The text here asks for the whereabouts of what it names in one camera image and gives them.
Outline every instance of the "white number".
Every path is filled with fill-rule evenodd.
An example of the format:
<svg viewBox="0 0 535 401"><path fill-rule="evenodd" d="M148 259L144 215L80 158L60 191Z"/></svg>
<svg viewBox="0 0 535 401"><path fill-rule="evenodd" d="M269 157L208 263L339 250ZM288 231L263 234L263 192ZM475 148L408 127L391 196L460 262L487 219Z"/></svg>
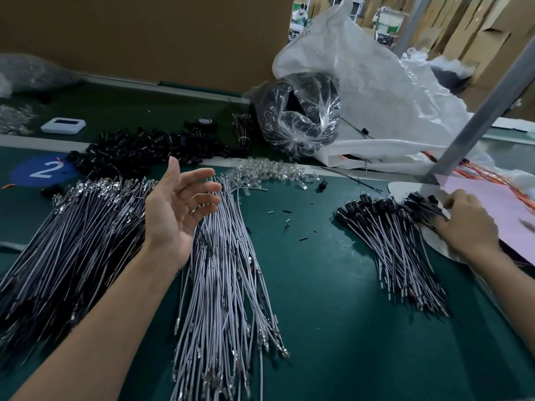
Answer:
<svg viewBox="0 0 535 401"><path fill-rule="evenodd" d="M40 172L35 172L34 174L30 174L30 177L39 177L41 179L49 179L50 177L52 177L52 175L45 174L45 173L50 173L50 172L53 172L54 170L59 170L60 168L64 166L63 162L57 162L57 161L48 162L48 163L45 163L44 165L45 166L56 165L56 167L53 167L51 169L41 170Z"/></svg>

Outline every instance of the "worker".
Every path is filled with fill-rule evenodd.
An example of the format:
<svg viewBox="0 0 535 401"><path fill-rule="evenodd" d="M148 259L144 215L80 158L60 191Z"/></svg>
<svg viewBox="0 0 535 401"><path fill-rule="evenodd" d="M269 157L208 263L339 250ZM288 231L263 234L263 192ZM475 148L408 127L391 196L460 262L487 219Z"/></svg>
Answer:
<svg viewBox="0 0 535 401"><path fill-rule="evenodd" d="M217 211L220 191L203 168L169 167L145 206L145 242L101 300L13 396L12 401L115 401L152 317L191 254L193 231ZM535 281L500 250L498 229L473 195L455 191L440 236L492 288L505 314L535 353Z"/></svg>

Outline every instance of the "blue circle sticker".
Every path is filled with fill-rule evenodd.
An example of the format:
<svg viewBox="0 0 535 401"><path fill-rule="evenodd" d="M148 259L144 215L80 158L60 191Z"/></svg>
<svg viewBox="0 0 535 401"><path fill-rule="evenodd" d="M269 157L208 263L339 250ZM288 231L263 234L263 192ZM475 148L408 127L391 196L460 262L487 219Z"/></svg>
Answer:
<svg viewBox="0 0 535 401"><path fill-rule="evenodd" d="M78 172L66 157L66 153L36 156L12 169L10 180L24 187L48 187L77 177Z"/></svg>

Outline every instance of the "gray metal post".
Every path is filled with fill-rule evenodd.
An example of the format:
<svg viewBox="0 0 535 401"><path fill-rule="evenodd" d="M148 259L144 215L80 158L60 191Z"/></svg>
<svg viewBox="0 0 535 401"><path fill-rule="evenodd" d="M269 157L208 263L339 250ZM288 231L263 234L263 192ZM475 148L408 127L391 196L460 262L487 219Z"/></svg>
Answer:
<svg viewBox="0 0 535 401"><path fill-rule="evenodd" d="M409 18L407 19L405 27L403 28L403 32L401 35L399 35L398 40L394 45L394 49L392 50L398 58L401 58L401 55L409 48L412 34L422 20L425 9L429 5L429 1L431 0L416 0L414 2L412 11L410 12Z"/></svg>
<svg viewBox="0 0 535 401"><path fill-rule="evenodd" d="M492 93L440 157L424 182L436 182L434 174L449 175L477 141L535 79L535 36L511 65Z"/></svg>

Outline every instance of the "person's left hand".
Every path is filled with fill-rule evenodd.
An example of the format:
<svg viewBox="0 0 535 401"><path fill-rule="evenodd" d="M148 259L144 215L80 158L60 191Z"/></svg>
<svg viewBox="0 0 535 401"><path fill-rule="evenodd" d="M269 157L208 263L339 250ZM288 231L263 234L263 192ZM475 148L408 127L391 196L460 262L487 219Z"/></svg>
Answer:
<svg viewBox="0 0 535 401"><path fill-rule="evenodd" d="M145 200L144 250L168 256L178 269L184 266L191 254L195 226L217 211L220 202L209 193L220 191L221 184L199 182L214 174L210 168L180 173L177 159L169 157L167 171Z"/></svg>

